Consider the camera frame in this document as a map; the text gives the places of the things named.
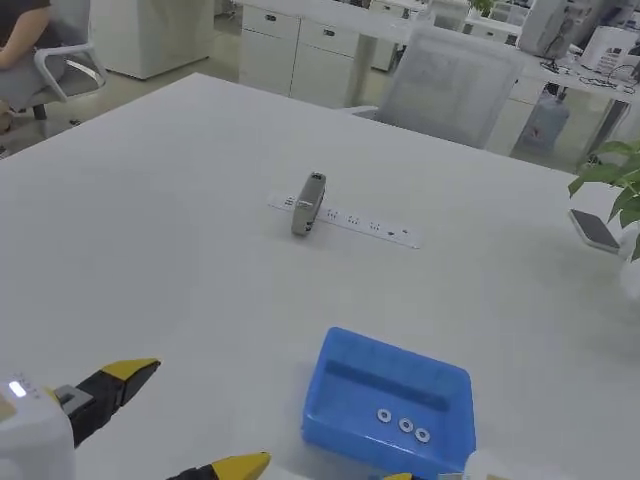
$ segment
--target chair armrest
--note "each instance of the chair armrest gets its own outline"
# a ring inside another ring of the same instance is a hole
[[[356,117],[374,120],[378,112],[378,107],[363,105],[362,107],[341,108],[340,111]]]
[[[47,86],[55,92],[55,94],[60,98],[60,101],[62,102],[68,101],[69,97],[67,97],[67,94],[64,93],[64,90],[62,90],[56,78],[47,68],[47,58],[51,56],[64,57],[66,55],[73,55],[78,53],[84,53],[88,55],[91,61],[95,64],[96,68],[98,69],[97,76],[100,78],[94,78],[98,84],[98,88],[102,87],[106,82],[107,71],[96,58],[92,43],[54,48],[43,48],[40,50],[36,50],[36,53],[34,55],[36,68],[42,75],[42,78],[44,79]]]

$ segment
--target metal washer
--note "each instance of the metal washer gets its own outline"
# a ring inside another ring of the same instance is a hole
[[[398,422],[398,427],[400,427],[400,430],[402,430],[404,433],[413,432],[413,422],[408,418],[401,418]]]
[[[418,441],[422,443],[429,443],[429,440],[431,440],[431,434],[426,428],[416,428],[415,435]]]
[[[378,420],[382,423],[389,423],[391,421],[391,412],[386,408],[378,410]]]

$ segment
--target leaf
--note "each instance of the leaf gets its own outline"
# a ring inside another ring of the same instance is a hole
[[[636,150],[624,142],[607,142],[600,146],[600,148],[593,151],[593,155],[600,155],[602,153],[617,153],[620,155],[631,156],[636,153]]]
[[[585,170],[582,175],[569,184],[569,195],[573,197],[587,182],[612,183],[620,176],[620,167],[617,165],[596,165]]]
[[[636,173],[638,170],[640,170],[640,153],[634,153],[624,162],[624,165],[620,167],[620,175]]]
[[[624,177],[622,177],[620,179],[620,186],[624,186],[624,185],[635,185],[637,182],[640,182],[640,169],[636,170],[635,172],[631,172],[631,173],[627,173]],[[640,185],[638,185],[638,188],[636,188],[634,186],[636,192],[640,192]]]
[[[623,208],[620,211],[620,226],[626,228],[633,222],[640,220],[640,211]]]
[[[633,251],[633,255],[631,255],[631,261],[635,262],[638,258],[640,258],[640,235],[636,239],[636,249]]]
[[[616,201],[613,202],[611,214],[609,215],[609,221],[613,220],[613,217],[615,217],[618,214],[618,212],[622,210],[622,207],[624,206],[624,204],[627,203],[629,200],[631,200],[634,197],[634,195],[635,193],[631,189],[631,187],[625,188],[622,191],[622,193],[618,195],[618,198],[616,198]]]

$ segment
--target smartphone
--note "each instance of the smartphone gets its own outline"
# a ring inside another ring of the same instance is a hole
[[[610,253],[618,253],[620,245],[599,217],[579,210],[570,210],[569,217],[584,243]]]

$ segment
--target person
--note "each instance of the person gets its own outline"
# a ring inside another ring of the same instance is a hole
[[[11,128],[11,111],[24,109],[46,86],[33,57],[38,48],[60,46],[50,6],[50,0],[0,0],[0,136]],[[64,60],[49,58],[48,69],[60,78]]]

